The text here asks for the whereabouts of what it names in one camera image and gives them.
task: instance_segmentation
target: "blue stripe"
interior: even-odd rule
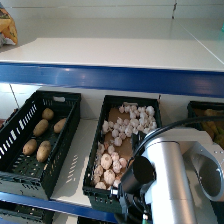
[[[224,97],[224,72],[0,63],[0,82]]]
[[[47,200],[42,200],[42,199],[32,198],[27,196],[8,194],[4,192],[0,192],[0,199],[1,201],[27,205],[31,207],[37,207],[37,208],[72,214],[72,215],[86,217],[86,218],[92,218],[92,219],[101,220],[105,222],[117,223],[113,213],[101,212],[101,211],[94,210],[92,208],[78,206],[74,204],[72,205],[72,204],[57,202],[53,200],[47,201]]]

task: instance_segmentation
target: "crate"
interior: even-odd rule
[[[206,110],[206,109],[213,109],[213,110],[224,110],[224,103],[212,103],[212,102],[197,102],[197,101],[190,101],[187,106],[188,109],[188,118],[197,117],[194,109],[199,110]],[[203,131],[203,128],[200,123],[194,123],[189,125],[189,127],[193,127],[199,131]]]
[[[0,191],[49,199],[57,182],[64,159],[80,120],[81,95],[36,91],[0,130]],[[45,108],[54,111],[48,130],[37,137],[38,146],[49,140],[51,153],[44,163],[22,153],[23,146],[33,136],[33,129],[42,119]],[[59,134],[54,124],[67,117]]]
[[[138,106],[153,106],[155,109],[155,119],[158,127],[162,126],[158,101],[156,99],[136,98],[136,97],[123,97],[123,96],[105,96],[102,105],[100,118],[94,137],[91,153],[89,155],[89,162],[85,171],[83,181],[83,193],[89,197],[90,203],[93,209],[121,213],[121,206],[117,198],[110,197],[109,190],[96,189],[91,186],[91,178],[94,170],[94,162],[96,157],[96,151],[98,149],[98,142],[103,142],[104,137],[102,135],[102,125],[104,120],[108,120],[109,112],[111,108],[119,107],[124,102],[137,103]]]
[[[4,220],[20,224],[51,224],[54,212],[18,205],[9,202],[0,202],[0,217]]]
[[[206,110],[206,109],[213,109],[213,110],[224,110],[224,103],[213,103],[213,102],[197,102],[197,101],[190,101],[187,106],[188,109],[188,118],[197,117],[194,109]],[[199,131],[203,131],[203,128],[200,123],[194,123],[189,125]],[[210,201],[213,207],[214,213],[217,217],[217,221],[219,224],[224,223],[224,202],[216,202]]]

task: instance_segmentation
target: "metal cylinder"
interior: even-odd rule
[[[153,223],[197,223],[179,144],[149,143],[142,156],[156,171],[156,181],[145,194],[146,203],[151,203]]]
[[[134,162],[121,178],[124,192],[134,194],[143,184],[154,180],[154,169],[151,163],[142,156],[137,156]]]

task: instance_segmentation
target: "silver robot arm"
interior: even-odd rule
[[[169,130],[146,143],[142,156],[156,171],[156,180],[145,194],[153,223],[197,223],[184,160],[195,170],[204,194],[224,201],[224,153],[206,132]]]

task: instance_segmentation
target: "tiled wall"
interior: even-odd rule
[[[223,0],[1,0],[15,19],[223,18]]]
[[[4,94],[4,98],[0,98],[2,102],[7,105],[0,110],[0,118],[7,118],[13,109],[17,108],[13,94],[10,92],[9,85],[2,84],[0,93]],[[78,89],[78,88],[60,88],[60,87],[39,87],[27,85],[12,85],[15,97],[21,107],[26,99],[37,89],[47,91],[60,92],[75,92],[82,94],[81,101],[81,118],[98,119],[100,115],[101,106],[105,95],[120,95],[120,96],[134,96],[143,98],[159,99],[160,96],[160,112],[163,125],[174,121],[187,118],[187,105],[191,100],[195,101],[209,101],[224,103],[223,98],[208,98],[208,97],[194,97],[194,96],[178,96],[155,93],[139,93],[139,92],[125,92],[112,90],[94,90],[94,89]]]

